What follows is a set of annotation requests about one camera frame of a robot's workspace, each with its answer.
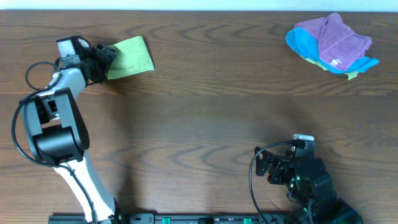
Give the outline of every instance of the wooden tabletop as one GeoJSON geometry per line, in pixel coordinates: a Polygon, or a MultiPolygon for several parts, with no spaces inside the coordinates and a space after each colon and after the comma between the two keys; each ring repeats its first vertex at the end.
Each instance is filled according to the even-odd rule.
{"type": "MultiPolygon", "coordinates": [[[[113,44],[141,35],[155,64],[88,87],[78,98],[96,170],[130,212],[255,213],[248,188],[255,146],[314,135],[339,197],[365,223],[398,215],[398,14],[341,13],[373,38],[380,64],[348,81],[285,43],[295,23],[329,12],[0,12],[0,223],[46,223],[81,213],[54,170],[31,164],[11,141],[12,115],[32,90],[25,70],[58,57],[56,40],[113,44]]],[[[31,82],[45,86],[51,69],[31,82]]],[[[21,120],[17,134],[29,150],[21,120]]],[[[286,148],[272,149],[283,153],[286,148]]],[[[291,210],[287,189],[254,177],[264,210],[291,210]]]]}

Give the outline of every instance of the blue cloth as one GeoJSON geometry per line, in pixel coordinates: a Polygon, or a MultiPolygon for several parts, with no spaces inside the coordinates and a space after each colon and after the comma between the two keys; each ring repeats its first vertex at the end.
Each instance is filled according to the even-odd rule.
{"type": "Polygon", "coordinates": [[[366,72],[367,69],[377,65],[379,60],[376,58],[362,57],[357,59],[347,70],[337,70],[328,63],[319,58],[318,41],[303,28],[294,28],[286,35],[287,45],[301,55],[303,58],[310,58],[320,62],[329,71],[334,74],[343,74],[347,72],[366,72]]]}

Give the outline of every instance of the green cloth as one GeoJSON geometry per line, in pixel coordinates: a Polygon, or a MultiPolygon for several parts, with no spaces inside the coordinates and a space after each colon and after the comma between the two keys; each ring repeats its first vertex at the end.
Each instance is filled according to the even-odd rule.
{"type": "MultiPolygon", "coordinates": [[[[312,59],[310,59],[310,58],[304,58],[304,59],[305,59],[306,61],[308,61],[308,62],[314,64],[314,65],[318,65],[319,67],[321,67],[321,68],[323,69],[323,71],[328,71],[328,69],[327,69],[325,66],[323,66],[320,62],[314,61],[314,60],[312,60],[312,59]]],[[[352,71],[352,72],[347,72],[347,73],[345,73],[345,74],[348,76],[348,80],[351,80],[351,79],[357,77],[357,76],[358,76],[358,73],[359,73],[359,71],[352,71]]]]}
{"type": "Polygon", "coordinates": [[[155,70],[144,39],[140,36],[111,45],[109,48],[115,50],[117,56],[109,68],[108,80],[155,70]]]}

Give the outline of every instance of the purple towel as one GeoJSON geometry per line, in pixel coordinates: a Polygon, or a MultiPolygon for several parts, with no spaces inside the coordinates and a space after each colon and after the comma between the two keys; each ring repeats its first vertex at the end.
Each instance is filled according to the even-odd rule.
{"type": "Polygon", "coordinates": [[[328,17],[297,23],[318,40],[318,53],[324,62],[345,71],[355,60],[362,58],[372,44],[372,39],[358,35],[343,23],[338,13],[328,17]]]}

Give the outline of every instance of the white background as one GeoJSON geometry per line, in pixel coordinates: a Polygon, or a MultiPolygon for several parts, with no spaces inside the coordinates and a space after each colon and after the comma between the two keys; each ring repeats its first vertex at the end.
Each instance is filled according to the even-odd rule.
{"type": "Polygon", "coordinates": [[[398,12],[398,0],[0,0],[0,9],[398,12]]]}

